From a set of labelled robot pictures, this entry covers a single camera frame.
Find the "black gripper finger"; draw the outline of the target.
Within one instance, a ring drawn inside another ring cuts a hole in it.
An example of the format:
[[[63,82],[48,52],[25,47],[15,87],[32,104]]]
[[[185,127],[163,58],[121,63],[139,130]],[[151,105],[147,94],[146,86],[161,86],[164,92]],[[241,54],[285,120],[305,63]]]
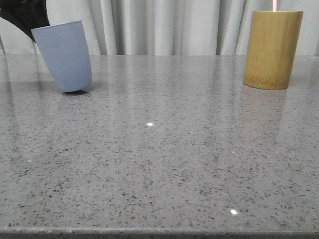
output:
[[[49,26],[46,0],[0,0],[0,16],[35,41],[31,30]]]

